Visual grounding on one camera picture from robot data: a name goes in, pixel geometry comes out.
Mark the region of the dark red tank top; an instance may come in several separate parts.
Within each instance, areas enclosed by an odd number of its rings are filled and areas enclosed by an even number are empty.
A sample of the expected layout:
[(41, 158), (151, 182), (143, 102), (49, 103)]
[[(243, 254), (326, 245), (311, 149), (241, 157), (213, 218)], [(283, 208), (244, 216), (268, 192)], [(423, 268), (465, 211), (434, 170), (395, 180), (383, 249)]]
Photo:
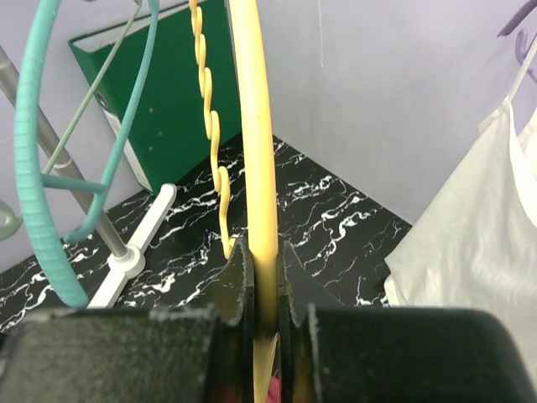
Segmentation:
[(280, 403), (281, 402), (281, 390), (280, 379), (272, 377), (269, 382), (268, 393), (264, 403)]

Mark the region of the yellow hanger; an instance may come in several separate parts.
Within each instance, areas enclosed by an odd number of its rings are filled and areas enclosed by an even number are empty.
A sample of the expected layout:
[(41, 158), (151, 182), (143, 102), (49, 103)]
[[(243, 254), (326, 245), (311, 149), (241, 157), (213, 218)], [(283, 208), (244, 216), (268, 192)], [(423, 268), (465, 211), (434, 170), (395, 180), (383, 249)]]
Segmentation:
[[(189, 9), (206, 136), (211, 142), (211, 173), (215, 190), (221, 198), (222, 249), (225, 256), (230, 256), (234, 244), (227, 227), (230, 181), (227, 169), (218, 164), (221, 128), (218, 113), (211, 107), (213, 81), (211, 70), (206, 65), (203, 12), (196, 1), (189, 3)], [(263, 402), (269, 391), (277, 345), (279, 244), (273, 133), (257, 4), (254, 1), (231, 1), (229, 11), (242, 119), (248, 247), (253, 259), (255, 286), (253, 399)]]

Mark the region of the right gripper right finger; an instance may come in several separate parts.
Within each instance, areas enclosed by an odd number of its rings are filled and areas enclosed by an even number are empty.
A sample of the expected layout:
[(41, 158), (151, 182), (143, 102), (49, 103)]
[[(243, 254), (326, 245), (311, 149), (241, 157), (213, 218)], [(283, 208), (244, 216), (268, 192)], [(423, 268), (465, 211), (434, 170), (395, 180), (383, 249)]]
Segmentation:
[(485, 311), (352, 307), (279, 256), (284, 402), (533, 402), (514, 341)]

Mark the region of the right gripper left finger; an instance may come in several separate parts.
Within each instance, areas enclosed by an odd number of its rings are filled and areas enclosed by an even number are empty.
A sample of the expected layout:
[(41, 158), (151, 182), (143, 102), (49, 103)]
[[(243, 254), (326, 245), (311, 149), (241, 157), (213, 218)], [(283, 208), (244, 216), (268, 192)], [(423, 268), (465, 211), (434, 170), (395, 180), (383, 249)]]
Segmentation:
[(238, 240), (190, 304), (35, 311), (1, 349), (4, 402), (250, 402), (253, 263)]

